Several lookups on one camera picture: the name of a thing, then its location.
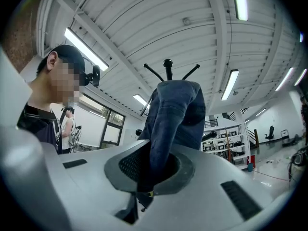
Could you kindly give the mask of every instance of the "tube light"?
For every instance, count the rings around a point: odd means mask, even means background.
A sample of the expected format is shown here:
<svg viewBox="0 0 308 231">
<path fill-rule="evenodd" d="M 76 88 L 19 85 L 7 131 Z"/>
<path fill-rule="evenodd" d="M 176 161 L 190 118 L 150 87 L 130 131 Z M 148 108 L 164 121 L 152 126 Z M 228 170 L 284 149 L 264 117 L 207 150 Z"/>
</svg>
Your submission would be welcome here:
<svg viewBox="0 0 308 231">
<path fill-rule="evenodd" d="M 303 79 L 306 72 L 307 72 L 307 69 L 305 68 L 303 70 L 302 74 L 300 75 L 300 77 L 298 77 L 297 81 L 295 82 L 295 84 L 294 84 L 295 86 L 297 86 L 301 82 L 301 80 Z"/>
<path fill-rule="evenodd" d="M 241 21 L 248 20 L 247 0 L 235 0 L 236 18 Z"/>
<path fill-rule="evenodd" d="M 70 28 L 65 30 L 64 36 L 72 42 L 94 65 L 98 65 L 102 71 L 108 68 L 104 63 Z"/>
<path fill-rule="evenodd" d="M 146 105 L 146 100 L 144 100 L 139 94 L 136 94 L 133 96 L 135 99 L 137 99 L 143 106 Z"/>
<path fill-rule="evenodd" d="M 299 42 L 302 43 L 304 40 L 304 34 L 300 33 L 300 38 L 299 38 Z"/>
<path fill-rule="evenodd" d="M 263 113 L 266 109 L 263 109 L 262 111 L 260 111 L 258 114 L 256 114 L 256 116 L 258 116 L 259 114 Z"/>
<path fill-rule="evenodd" d="M 95 115 L 97 115 L 97 116 L 100 116 L 101 118 L 106 119 L 106 118 L 105 118 L 105 117 L 103 117 L 102 115 L 99 115 L 99 114 L 97 114 L 97 113 L 95 113 L 95 112 L 93 112 L 93 111 L 91 111 L 91 110 L 90 110 L 90 112 L 91 112 L 92 114 L 95 114 Z"/>
<path fill-rule="evenodd" d="M 288 79 L 288 77 L 290 76 L 290 74 L 292 73 L 293 71 L 293 68 L 291 67 L 288 71 L 288 73 L 286 74 L 286 76 L 283 78 L 282 82 L 280 82 L 279 86 L 276 88 L 275 91 L 278 91 L 282 86 L 283 84 L 285 83 L 285 81 Z"/>
<path fill-rule="evenodd" d="M 226 86 L 225 91 L 223 92 L 222 97 L 221 97 L 222 101 L 225 101 L 225 100 L 228 99 L 228 97 L 229 97 L 229 95 L 230 95 L 230 93 L 231 93 L 231 91 L 234 87 L 234 84 L 236 82 L 238 75 L 239 75 L 239 71 L 237 69 L 231 70 L 227 86 Z"/>
</svg>

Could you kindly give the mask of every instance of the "office chair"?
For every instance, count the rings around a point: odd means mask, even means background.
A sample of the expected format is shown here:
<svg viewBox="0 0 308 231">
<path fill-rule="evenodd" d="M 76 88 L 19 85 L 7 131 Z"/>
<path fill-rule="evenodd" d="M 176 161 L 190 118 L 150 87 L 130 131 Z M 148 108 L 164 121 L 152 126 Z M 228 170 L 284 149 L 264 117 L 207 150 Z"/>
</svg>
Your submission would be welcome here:
<svg viewBox="0 0 308 231">
<path fill-rule="evenodd" d="M 272 140 L 273 138 L 274 138 L 274 127 L 273 126 L 270 126 L 270 129 L 269 129 L 269 135 L 266 133 L 265 135 L 266 135 L 266 139 L 268 139 L 269 140 L 269 142 L 270 142 L 270 140 Z"/>
</svg>

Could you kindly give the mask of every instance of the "railing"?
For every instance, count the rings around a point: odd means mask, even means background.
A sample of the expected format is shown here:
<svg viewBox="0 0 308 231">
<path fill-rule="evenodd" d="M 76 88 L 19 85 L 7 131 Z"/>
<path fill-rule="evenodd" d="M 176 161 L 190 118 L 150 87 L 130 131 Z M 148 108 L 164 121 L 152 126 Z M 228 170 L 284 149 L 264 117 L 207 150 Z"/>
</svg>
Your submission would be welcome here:
<svg viewBox="0 0 308 231">
<path fill-rule="evenodd" d="M 244 114 L 249 108 L 240 109 L 241 114 Z"/>
<path fill-rule="evenodd" d="M 235 116 L 235 113 L 232 112 L 230 115 L 229 115 L 229 120 L 231 121 L 235 121 L 236 120 L 236 116 Z"/>
<path fill-rule="evenodd" d="M 258 138 L 257 130 L 255 129 L 253 132 L 250 130 L 247 130 L 247 131 L 248 131 L 248 138 L 251 143 L 251 146 L 253 144 L 256 148 L 259 148 L 259 138 Z"/>
<path fill-rule="evenodd" d="M 217 119 L 205 121 L 205 127 L 206 127 L 206 128 L 218 127 L 218 121 L 217 121 Z"/>
</svg>

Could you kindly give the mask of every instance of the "man's neck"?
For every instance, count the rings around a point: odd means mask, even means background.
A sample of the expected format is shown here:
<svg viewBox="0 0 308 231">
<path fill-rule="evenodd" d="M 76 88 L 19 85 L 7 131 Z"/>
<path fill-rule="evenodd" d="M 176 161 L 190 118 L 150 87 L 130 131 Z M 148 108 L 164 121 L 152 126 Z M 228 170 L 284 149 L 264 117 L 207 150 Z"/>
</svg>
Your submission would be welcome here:
<svg viewBox="0 0 308 231">
<path fill-rule="evenodd" d="M 37 109 L 50 111 L 51 88 L 48 87 L 48 81 L 44 76 L 38 76 L 30 82 L 29 87 L 32 89 L 32 94 L 28 100 L 28 105 Z"/>
</svg>

